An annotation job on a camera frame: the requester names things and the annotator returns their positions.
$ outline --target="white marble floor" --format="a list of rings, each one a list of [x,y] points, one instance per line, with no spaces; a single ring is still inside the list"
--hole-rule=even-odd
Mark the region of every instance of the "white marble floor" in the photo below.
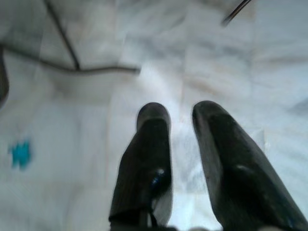
[[[138,110],[153,101],[172,119],[170,225],[221,228],[192,129],[201,100],[233,115],[308,217],[306,0],[254,0],[227,27],[221,21],[238,0],[52,2],[83,67],[121,63],[141,73],[74,76],[5,53],[11,89],[0,111],[0,228],[107,230],[119,160]],[[70,64],[51,21],[44,24],[41,56]],[[34,154],[24,171],[5,161],[22,139]]]

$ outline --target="blue spot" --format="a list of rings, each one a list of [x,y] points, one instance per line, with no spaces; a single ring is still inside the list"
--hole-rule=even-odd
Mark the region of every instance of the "blue spot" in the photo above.
[[[25,141],[22,144],[17,144],[10,149],[13,156],[12,167],[19,166],[25,169],[31,161],[30,142]]]

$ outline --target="marble floor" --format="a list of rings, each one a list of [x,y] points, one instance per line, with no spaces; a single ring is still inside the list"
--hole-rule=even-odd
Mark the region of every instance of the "marble floor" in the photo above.
[[[242,125],[308,218],[308,1],[254,0],[227,27],[221,21],[238,0],[52,2],[83,67],[127,64],[141,72],[76,76],[5,53],[11,88],[0,111],[1,229],[107,230],[119,160],[148,102],[162,103],[172,120],[169,224],[221,229],[191,121],[202,100]],[[35,27],[38,52],[71,64],[43,16],[33,20],[44,24]],[[0,38],[12,27],[0,22]],[[12,169],[8,147],[22,140],[31,141],[33,161]]]

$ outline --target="blue stain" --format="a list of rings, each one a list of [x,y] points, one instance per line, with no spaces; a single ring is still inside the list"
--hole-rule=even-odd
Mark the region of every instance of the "blue stain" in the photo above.
[[[20,169],[25,169],[31,161],[30,142],[25,141],[19,143],[10,149],[13,157],[12,167],[19,166]]]

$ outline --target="floor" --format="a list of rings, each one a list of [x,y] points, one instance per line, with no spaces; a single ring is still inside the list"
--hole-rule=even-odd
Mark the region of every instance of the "floor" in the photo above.
[[[31,2],[40,11],[26,18],[38,36],[19,42],[71,65],[43,5]],[[119,160],[148,102],[162,103],[172,120],[170,225],[221,229],[192,129],[192,107],[202,100],[221,104],[243,126],[308,217],[308,1],[254,0],[227,27],[221,21],[237,0],[52,2],[83,67],[127,64],[141,73],[75,76],[5,53],[3,230],[107,230]],[[12,25],[0,25],[0,38],[12,37]],[[8,147],[23,140],[31,141],[33,161],[12,169]]]

